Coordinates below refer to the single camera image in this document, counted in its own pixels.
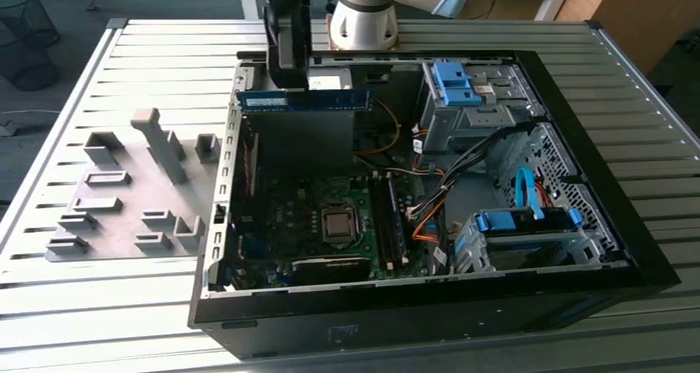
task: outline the blue ram module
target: blue ram module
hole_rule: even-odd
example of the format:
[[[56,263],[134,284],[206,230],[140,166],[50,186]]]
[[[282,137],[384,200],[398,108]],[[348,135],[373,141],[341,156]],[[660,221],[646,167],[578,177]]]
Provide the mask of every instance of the blue ram module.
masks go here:
[[[238,92],[244,112],[361,111],[369,109],[369,91],[361,89],[305,92]]]

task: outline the mesh trash can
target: mesh trash can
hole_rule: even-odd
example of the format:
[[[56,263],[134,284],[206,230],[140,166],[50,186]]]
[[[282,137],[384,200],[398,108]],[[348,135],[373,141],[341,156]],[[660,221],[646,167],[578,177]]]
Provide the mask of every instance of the mesh trash can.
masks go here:
[[[40,0],[0,0],[0,22],[24,41],[48,47],[60,40]]]
[[[32,92],[57,80],[57,67],[36,38],[22,39],[0,21],[0,75],[22,91]]]

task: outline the aluminum profile table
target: aluminum profile table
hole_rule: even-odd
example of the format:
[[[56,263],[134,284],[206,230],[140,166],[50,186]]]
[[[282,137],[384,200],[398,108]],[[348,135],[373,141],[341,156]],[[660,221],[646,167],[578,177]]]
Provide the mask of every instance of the aluminum profile table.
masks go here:
[[[220,132],[234,53],[258,22],[113,22],[0,225],[0,371],[700,371],[700,149],[602,30],[582,23],[402,21],[409,49],[538,51],[682,284],[548,333],[238,363],[186,328],[194,257],[49,263],[45,243],[86,131],[158,107],[180,134]],[[313,41],[325,47],[325,26]]]

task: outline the motherboard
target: motherboard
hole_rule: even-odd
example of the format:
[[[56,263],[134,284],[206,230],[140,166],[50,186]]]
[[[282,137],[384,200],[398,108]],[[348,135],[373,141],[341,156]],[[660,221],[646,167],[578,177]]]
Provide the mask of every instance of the motherboard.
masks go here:
[[[240,237],[245,289],[428,274],[428,250],[404,236],[405,175],[269,179],[256,230]]]

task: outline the floor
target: floor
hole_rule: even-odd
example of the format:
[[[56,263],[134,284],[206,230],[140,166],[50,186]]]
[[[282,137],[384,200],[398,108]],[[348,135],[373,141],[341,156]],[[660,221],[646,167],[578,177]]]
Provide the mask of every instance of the floor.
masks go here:
[[[86,0],[41,0],[58,32],[58,44],[49,48],[61,76],[58,82],[36,93],[24,93],[0,80],[0,114],[5,111],[60,111],[70,95],[106,22],[114,17],[141,19],[240,19],[237,0],[97,0],[98,10],[85,11]],[[322,17],[325,0],[313,0],[313,17]],[[398,8],[398,18],[426,18],[429,14],[408,7]],[[666,100],[700,131],[700,52],[670,50],[649,79],[670,85]],[[0,202],[10,200],[52,127],[54,115],[45,112],[14,114],[20,129],[14,137],[0,138]],[[0,203],[0,215],[4,206]]]

